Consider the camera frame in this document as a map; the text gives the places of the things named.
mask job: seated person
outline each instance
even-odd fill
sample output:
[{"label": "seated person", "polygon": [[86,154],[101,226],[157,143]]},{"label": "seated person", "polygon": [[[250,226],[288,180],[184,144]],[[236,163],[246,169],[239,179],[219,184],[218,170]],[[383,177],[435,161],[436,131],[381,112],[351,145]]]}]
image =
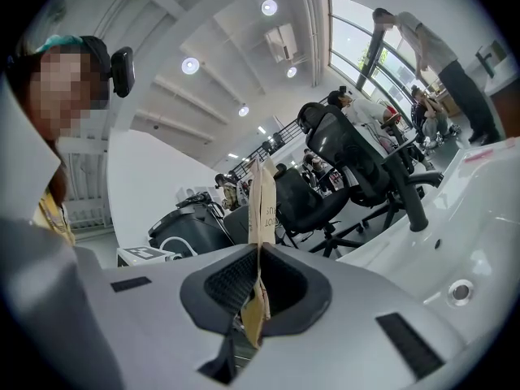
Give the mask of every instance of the seated person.
[{"label": "seated person", "polygon": [[[350,123],[382,156],[391,153],[398,146],[395,137],[381,128],[381,124],[393,116],[393,113],[386,106],[368,101],[365,98],[353,100],[340,91],[332,91],[328,95],[327,102],[342,110]],[[427,171],[435,169],[416,145],[410,146],[408,152],[409,156],[420,162]]]},{"label": "seated person", "polygon": [[226,199],[222,200],[222,207],[225,210],[236,210],[236,208],[240,206],[236,197],[236,186],[232,182],[227,180],[226,176],[224,176],[222,173],[219,173],[214,178],[214,181],[220,188],[224,189],[224,196],[226,197]]},{"label": "seated person", "polygon": [[432,143],[436,141],[437,132],[442,137],[460,132],[454,125],[448,129],[448,115],[442,110],[442,106],[415,85],[412,87],[412,96],[416,101],[412,107],[412,120],[425,137],[430,137]]},{"label": "seated person", "polygon": [[327,172],[323,166],[322,159],[316,157],[314,153],[310,149],[305,149],[303,151],[305,156],[303,157],[303,166],[308,171],[312,171],[316,178],[318,178],[320,188],[326,192],[327,190],[331,192],[335,192],[336,188],[334,188],[334,184],[331,182],[331,178],[325,176]]}]

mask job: railing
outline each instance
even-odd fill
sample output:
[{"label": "railing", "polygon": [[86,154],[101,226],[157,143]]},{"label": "railing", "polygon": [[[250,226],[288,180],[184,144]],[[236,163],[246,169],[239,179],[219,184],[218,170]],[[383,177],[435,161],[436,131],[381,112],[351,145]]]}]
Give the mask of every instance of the railing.
[{"label": "railing", "polygon": [[[287,145],[291,140],[295,139],[297,136],[302,134],[300,126],[296,123],[296,120],[289,123],[287,126],[282,128],[277,132],[280,134],[282,142],[276,143],[275,139],[271,139],[270,141],[267,141],[270,143],[270,152],[273,154],[275,151],[279,150],[282,146]],[[252,154],[247,156],[245,160],[240,162],[238,166],[233,168],[233,171],[235,172],[238,179],[242,179],[244,176],[246,176],[249,173],[248,166],[251,163],[253,159],[257,159],[259,162],[263,162],[267,156],[270,154],[267,153],[267,151],[263,147],[259,147],[256,149]]]}]

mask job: air conditioner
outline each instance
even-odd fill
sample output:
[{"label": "air conditioner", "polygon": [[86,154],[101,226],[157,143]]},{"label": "air conditioner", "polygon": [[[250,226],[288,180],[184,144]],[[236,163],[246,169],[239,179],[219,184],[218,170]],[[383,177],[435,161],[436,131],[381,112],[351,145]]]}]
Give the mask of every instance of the air conditioner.
[{"label": "air conditioner", "polygon": [[284,24],[266,33],[267,44],[275,61],[289,61],[297,52],[296,39],[294,38],[293,26]]}]

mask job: recessed light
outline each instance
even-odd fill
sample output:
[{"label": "recessed light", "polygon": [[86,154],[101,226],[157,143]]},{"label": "recessed light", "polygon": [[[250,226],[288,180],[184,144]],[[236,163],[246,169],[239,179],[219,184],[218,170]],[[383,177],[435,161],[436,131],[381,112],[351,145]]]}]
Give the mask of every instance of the recessed light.
[{"label": "recessed light", "polygon": [[262,13],[266,16],[273,16],[278,10],[278,5],[274,0],[266,0],[262,3]]},{"label": "recessed light", "polygon": [[182,69],[182,72],[187,75],[192,75],[195,72],[198,71],[199,68],[199,62],[195,58],[186,58],[183,62],[180,68]]},{"label": "recessed light", "polygon": [[293,78],[296,73],[297,73],[297,68],[296,67],[290,67],[288,70],[287,70],[287,77],[288,78]]},{"label": "recessed light", "polygon": [[244,117],[245,115],[247,115],[247,113],[249,113],[249,107],[247,106],[242,106],[239,110],[238,110],[238,115],[240,117]]}]

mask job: paper bag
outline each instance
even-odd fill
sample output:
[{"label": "paper bag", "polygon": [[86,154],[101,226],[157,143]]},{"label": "paper bag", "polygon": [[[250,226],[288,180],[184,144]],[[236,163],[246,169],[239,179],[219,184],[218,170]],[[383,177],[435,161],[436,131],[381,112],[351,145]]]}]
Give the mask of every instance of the paper bag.
[{"label": "paper bag", "polygon": [[245,335],[258,348],[258,339],[264,321],[271,317],[269,297],[262,282],[260,251],[262,243],[275,243],[276,187],[273,175],[276,173],[271,158],[260,164],[255,161],[251,167],[253,184],[249,191],[249,243],[257,243],[258,277],[253,286],[254,298],[241,310]]}]

